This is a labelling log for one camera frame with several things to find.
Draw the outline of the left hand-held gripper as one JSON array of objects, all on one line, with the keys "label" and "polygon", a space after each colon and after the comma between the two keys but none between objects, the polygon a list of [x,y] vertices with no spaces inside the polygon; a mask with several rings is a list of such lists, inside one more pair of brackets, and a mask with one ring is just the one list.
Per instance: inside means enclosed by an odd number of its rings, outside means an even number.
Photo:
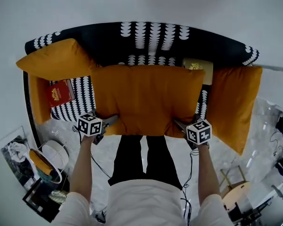
[{"label": "left hand-held gripper", "polygon": [[104,137],[106,127],[110,127],[118,121],[118,114],[106,119],[97,117],[96,110],[83,113],[78,117],[77,129],[84,136],[95,137],[93,143],[97,145]]}]

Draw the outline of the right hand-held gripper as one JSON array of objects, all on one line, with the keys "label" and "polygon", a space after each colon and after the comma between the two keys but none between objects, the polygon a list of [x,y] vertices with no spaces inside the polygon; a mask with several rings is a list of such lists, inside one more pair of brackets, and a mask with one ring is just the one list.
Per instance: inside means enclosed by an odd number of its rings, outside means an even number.
[{"label": "right hand-held gripper", "polygon": [[191,150],[196,150],[199,145],[209,147],[208,142],[212,137],[212,126],[207,120],[195,114],[190,125],[180,121],[178,118],[173,118],[173,121],[179,129],[185,129],[185,139]]}]

